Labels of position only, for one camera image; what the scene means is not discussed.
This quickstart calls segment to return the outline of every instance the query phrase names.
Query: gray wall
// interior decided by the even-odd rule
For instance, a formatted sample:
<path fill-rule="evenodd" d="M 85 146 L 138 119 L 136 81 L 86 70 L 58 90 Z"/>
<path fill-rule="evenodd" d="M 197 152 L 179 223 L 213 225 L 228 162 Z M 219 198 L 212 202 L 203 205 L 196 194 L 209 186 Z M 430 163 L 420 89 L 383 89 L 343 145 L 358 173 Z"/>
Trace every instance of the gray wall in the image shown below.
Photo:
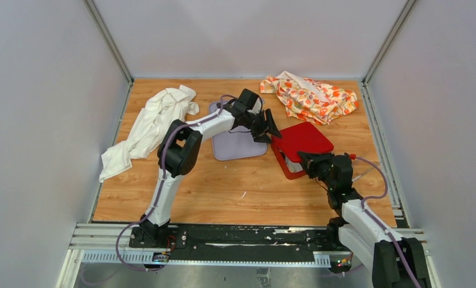
<path fill-rule="evenodd" d="M 406 0 L 97 0 L 135 77 L 362 77 Z"/>
<path fill-rule="evenodd" d="M 0 1 L 0 287 L 53 287 L 126 83 L 82 1 Z"/>
<path fill-rule="evenodd" d="M 370 87 L 443 287 L 476 287 L 476 1 L 419 1 Z"/>

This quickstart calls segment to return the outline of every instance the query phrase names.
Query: floral cloth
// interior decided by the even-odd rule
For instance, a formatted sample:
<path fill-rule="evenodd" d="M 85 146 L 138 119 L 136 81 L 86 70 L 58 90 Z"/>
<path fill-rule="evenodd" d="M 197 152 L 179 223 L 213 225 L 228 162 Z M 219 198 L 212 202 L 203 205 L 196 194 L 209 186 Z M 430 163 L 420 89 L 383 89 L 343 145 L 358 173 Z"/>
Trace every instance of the floral cloth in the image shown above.
<path fill-rule="evenodd" d="M 314 124 L 329 124 L 358 107 L 356 93 L 329 85 L 320 80 L 301 78 L 284 72 L 261 81 L 261 93 L 275 93 L 290 117 Z"/>

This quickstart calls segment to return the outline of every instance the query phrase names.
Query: purple plastic tray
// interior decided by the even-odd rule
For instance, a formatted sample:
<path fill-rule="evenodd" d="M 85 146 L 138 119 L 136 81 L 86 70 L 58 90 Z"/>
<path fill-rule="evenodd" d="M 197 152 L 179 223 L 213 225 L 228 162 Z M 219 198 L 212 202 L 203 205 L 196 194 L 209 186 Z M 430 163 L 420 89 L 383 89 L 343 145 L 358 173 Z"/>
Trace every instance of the purple plastic tray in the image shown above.
<path fill-rule="evenodd" d="M 217 110 L 217 103 L 220 103 L 220 101 L 210 103 L 210 113 Z M 227 161 L 260 156 L 266 153 L 267 146 L 265 143 L 256 143 L 250 133 L 240 133 L 238 131 L 249 130 L 243 126 L 238 126 L 231 130 L 231 132 L 236 133 L 226 131 L 212 137 L 213 156 L 215 159 Z"/>

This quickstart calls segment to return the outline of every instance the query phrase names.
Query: wood surface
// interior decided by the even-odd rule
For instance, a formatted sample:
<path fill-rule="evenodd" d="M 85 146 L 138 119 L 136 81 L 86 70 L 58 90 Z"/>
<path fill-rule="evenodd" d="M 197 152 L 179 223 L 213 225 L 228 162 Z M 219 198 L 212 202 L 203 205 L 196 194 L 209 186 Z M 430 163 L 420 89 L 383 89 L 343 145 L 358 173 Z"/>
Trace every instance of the wood surface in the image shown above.
<path fill-rule="evenodd" d="M 260 81 L 243 79 L 138 79 L 134 82 L 117 143 L 127 138 L 146 101 L 168 87 L 180 84 L 194 89 L 198 115 L 187 115 L 187 121 L 208 114 L 209 104 L 223 94 L 239 96 L 244 88 L 259 93 Z M 355 153 L 378 161 L 360 90 L 354 81 L 327 81 L 358 94 L 360 106 L 330 125 L 317 126 L 334 144 L 336 154 Z M 288 118 L 285 108 L 274 94 L 260 94 L 270 108 L 277 127 L 296 125 L 301 120 Z M 110 178 L 103 187 L 93 217 L 94 221 L 136 221 L 150 204 L 158 176 L 156 150 L 147 159 L 132 160 L 132 168 Z M 357 162 L 355 175 L 369 170 Z M 362 196 L 382 194 L 384 184 L 373 170 L 356 180 L 354 187 Z M 388 198 L 369 201 L 370 207 L 388 225 L 396 223 Z M 171 212 L 172 223 L 221 223 L 291 226 L 325 226 L 336 217 L 327 203 L 326 191 L 313 179 L 304 176 L 285 178 L 268 146 L 266 154 L 246 159 L 218 161 L 213 157 L 211 140 L 200 149 L 197 164 L 180 185 Z"/>

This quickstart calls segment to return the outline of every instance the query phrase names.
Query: robotic arm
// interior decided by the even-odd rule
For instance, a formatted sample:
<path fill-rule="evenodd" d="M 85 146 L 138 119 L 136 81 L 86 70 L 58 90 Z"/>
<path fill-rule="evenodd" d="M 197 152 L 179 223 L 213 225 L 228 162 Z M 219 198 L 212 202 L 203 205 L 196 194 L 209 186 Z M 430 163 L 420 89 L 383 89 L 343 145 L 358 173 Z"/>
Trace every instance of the robotic arm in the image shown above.
<path fill-rule="evenodd" d="M 203 141 L 240 125 L 251 130 L 256 142 L 270 143 L 267 133 L 282 137 L 270 109 L 263 111 L 261 98 L 252 91 L 244 89 L 239 98 L 227 104 L 221 101 L 218 107 L 197 121 L 174 121 L 159 147 L 159 178 L 139 222 L 152 245 L 160 246 L 166 239 L 174 197 L 182 179 L 194 167 Z M 350 155 L 299 155 L 307 175 L 325 183 L 330 207 L 339 215 L 327 226 L 327 241 L 350 249 L 372 271 L 375 288 L 431 288 L 421 243 L 389 228 L 352 187 Z"/>

